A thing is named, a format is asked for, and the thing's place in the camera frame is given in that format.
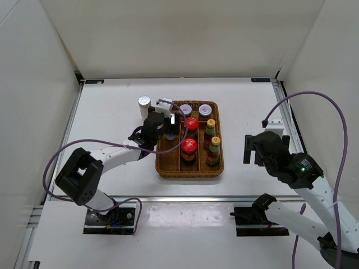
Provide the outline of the white-lid paste jar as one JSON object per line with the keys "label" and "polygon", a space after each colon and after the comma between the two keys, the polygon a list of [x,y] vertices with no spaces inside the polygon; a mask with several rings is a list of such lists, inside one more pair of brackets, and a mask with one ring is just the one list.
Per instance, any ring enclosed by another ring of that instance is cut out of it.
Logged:
{"label": "white-lid paste jar", "polygon": [[199,121],[207,121],[211,118],[212,107],[209,104],[199,106]]}
{"label": "white-lid paste jar", "polygon": [[192,107],[189,104],[182,104],[179,106],[180,110],[179,116],[180,116],[180,120],[184,121],[184,117],[188,118],[191,116],[192,114]]}

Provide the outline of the red-lid sauce jar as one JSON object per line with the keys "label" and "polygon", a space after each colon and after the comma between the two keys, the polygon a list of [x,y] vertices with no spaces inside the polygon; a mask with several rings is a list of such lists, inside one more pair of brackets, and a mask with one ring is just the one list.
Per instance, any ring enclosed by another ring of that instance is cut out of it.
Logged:
{"label": "red-lid sauce jar", "polygon": [[197,159],[197,141],[193,138],[186,138],[181,143],[181,159],[184,164],[192,165]]}
{"label": "red-lid sauce jar", "polygon": [[186,138],[197,140],[199,121],[194,117],[188,117],[187,123],[184,123],[184,128],[188,128]]}

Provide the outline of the silver-lid spice jar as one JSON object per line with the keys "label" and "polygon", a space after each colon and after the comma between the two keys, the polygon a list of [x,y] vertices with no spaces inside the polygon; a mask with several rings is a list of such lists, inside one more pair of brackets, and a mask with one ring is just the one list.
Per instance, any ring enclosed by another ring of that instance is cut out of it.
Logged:
{"label": "silver-lid spice jar", "polygon": [[176,134],[166,134],[165,138],[168,141],[174,141],[177,138],[177,135]]}
{"label": "silver-lid spice jar", "polygon": [[151,99],[147,95],[143,95],[138,99],[138,105],[140,108],[140,114],[143,120],[148,117],[149,108],[151,107]]}

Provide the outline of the yellow-cap sauce bottle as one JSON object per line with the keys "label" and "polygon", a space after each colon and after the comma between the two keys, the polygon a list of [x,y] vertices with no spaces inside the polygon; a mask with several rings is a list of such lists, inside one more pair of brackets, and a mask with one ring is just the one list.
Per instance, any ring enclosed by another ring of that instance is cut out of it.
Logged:
{"label": "yellow-cap sauce bottle", "polygon": [[206,122],[206,128],[204,132],[204,140],[203,140],[203,146],[207,150],[211,144],[211,139],[213,136],[216,135],[215,130],[215,120],[214,119],[208,119]]}
{"label": "yellow-cap sauce bottle", "polygon": [[214,136],[211,138],[211,143],[207,151],[206,163],[209,166],[214,166],[218,163],[220,156],[220,138]]}

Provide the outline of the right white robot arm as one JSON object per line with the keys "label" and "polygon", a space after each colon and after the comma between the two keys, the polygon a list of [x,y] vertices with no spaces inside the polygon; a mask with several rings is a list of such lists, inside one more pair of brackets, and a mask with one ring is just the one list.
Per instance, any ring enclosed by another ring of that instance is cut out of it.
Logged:
{"label": "right white robot arm", "polygon": [[358,221],[334,200],[334,191],[316,161],[306,153],[290,153],[289,139],[271,131],[248,134],[243,162],[250,163],[255,152],[255,164],[293,189],[321,221],[300,215],[266,193],[252,204],[253,220],[287,228],[315,247],[333,268],[358,268]]}

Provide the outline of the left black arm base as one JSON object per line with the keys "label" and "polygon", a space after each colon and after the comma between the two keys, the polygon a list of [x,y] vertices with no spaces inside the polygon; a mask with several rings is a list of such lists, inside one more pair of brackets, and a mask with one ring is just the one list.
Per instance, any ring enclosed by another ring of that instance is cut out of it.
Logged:
{"label": "left black arm base", "polygon": [[87,210],[82,233],[87,235],[133,235],[136,209],[136,203],[125,203],[105,215]]}

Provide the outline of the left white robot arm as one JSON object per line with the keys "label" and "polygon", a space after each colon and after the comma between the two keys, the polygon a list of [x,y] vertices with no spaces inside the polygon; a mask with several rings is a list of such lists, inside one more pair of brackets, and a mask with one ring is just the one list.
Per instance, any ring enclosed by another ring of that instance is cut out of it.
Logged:
{"label": "left white robot arm", "polygon": [[101,176],[120,165],[139,161],[149,154],[159,154],[156,146],[161,137],[180,132],[180,115],[171,113],[174,107],[171,101],[159,99],[149,108],[143,124],[122,144],[95,151],[77,148],[57,175],[56,185],[72,202],[93,210],[105,224],[115,223],[118,217],[116,203],[99,190]]}

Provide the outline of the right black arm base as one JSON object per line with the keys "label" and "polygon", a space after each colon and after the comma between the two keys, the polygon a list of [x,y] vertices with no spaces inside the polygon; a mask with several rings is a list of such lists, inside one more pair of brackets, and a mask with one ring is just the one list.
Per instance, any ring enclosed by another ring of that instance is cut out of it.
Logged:
{"label": "right black arm base", "polygon": [[252,207],[235,207],[229,215],[234,217],[237,237],[289,236],[288,229],[268,221]]}

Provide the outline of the brown wicker divided basket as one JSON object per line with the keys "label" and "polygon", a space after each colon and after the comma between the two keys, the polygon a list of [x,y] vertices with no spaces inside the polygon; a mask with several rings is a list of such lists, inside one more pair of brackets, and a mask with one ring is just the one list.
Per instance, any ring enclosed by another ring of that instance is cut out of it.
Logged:
{"label": "brown wicker divided basket", "polygon": [[199,107],[201,105],[209,105],[212,109],[211,119],[215,120],[215,134],[220,137],[220,121],[219,109],[213,101],[202,100],[176,100],[176,105],[184,104],[192,108],[191,116],[199,121],[197,128],[197,152],[195,162],[193,164],[185,164],[181,156],[181,148],[156,156],[155,168],[162,178],[214,178],[224,171],[223,150],[219,152],[218,162],[214,166],[206,163],[207,150],[204,147],[204,133],[206,128],[206,119],[201,117]]}

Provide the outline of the right dark table label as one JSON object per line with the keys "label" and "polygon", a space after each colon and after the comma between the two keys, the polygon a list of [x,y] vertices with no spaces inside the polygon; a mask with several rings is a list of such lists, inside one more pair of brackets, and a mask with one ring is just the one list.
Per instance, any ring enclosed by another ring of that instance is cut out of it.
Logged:
{"label": "right dark table label", "polygon": [[270,83],[270,78],[251,78],[251,82],[253,83]]}

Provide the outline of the dark table label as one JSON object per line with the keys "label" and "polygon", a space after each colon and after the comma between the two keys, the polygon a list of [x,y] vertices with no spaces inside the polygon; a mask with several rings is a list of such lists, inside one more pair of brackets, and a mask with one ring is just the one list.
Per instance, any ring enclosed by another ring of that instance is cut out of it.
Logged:
{"label": "dark table label", "polygon": [[97,84],[103,84],[104,80],[86,80],[85,84],[90,84],[90,85],[97,85]]}
{"label": "dark table label", "polygon": [[253,83],[270,83],[270,78],[251,78],[251,82]]}

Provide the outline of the left dark table label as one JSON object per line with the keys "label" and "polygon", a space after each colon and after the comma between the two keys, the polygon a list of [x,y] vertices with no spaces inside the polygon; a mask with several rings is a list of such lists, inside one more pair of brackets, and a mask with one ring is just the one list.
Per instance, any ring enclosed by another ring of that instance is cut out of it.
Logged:
{"label": "left dark table label", "polygon": [[97,85],[97,84],[103,84],[104,80],[86,80],[85,84],[90,84],[90,85]]}

